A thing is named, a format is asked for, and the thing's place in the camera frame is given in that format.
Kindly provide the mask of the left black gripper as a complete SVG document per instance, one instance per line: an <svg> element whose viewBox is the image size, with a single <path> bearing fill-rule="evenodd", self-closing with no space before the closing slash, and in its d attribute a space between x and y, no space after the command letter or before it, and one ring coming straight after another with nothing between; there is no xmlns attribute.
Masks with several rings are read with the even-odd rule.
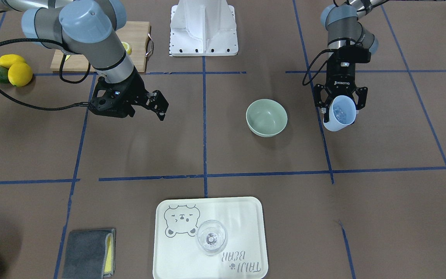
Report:
<svg viewBox="0 0 446 279"><path fill-rule="evenodd" d="M360 45L347 45L329 49L332 55L327 59L326 82L314 86L314 104L323 114L323 121L329 121L330 104L336 97L350 97L356 106L356 114L366 106L368 88L355 83L356 64L371 60L371 52Z"/></svg>

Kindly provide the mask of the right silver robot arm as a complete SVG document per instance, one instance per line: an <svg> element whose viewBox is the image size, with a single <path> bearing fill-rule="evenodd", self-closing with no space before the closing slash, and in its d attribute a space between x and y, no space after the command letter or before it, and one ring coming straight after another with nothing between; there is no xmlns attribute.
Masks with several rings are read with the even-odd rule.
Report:
<svg viewBox="0 0 446 279"><path fill-rule="evenodd" d="M155 90L149 92L134 62L117 35L126 24L126 9L119 0L0 0L0 11L21 11L24 38L0 42L0 47L35 42L65 55L83 55L98 74L91 100L57 110L85 107L95 115L133 117L134 106L153 111L163 121L168 101ZM37 109L10 97L20 105Z"/></svg>

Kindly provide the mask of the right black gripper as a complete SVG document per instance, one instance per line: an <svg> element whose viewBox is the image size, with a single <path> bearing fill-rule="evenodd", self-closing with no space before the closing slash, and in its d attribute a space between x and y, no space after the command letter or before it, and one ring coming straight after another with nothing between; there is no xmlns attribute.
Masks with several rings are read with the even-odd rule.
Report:
<svg viewBox="0 0 446 279"><path fill-rule="evenodd" d="M134 117L135 105L153 111L160 121L165 119L169 106L160 90L149 92L140 74L131 74L120 83L107 83L100 77L88 110L98 116L125 118Z"/></svg>

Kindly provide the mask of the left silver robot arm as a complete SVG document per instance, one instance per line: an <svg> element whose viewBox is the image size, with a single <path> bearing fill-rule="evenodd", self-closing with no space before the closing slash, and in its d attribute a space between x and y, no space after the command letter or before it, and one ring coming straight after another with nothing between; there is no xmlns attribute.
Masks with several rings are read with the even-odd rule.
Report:
<svg viewBox="0 0 446 279"><path fill-rule="evenodd" d="M368 89L356 85L356 65L370 62L379 41L359 19L383 4L383 0L347 0L326 7L321 14L321 22L328 33L328 47L324 53L329 56L324 63L326 82L315 85L313 96L326 124L333 119L330 113L338 96L352 100L355 111L366 105Z"/></svg>

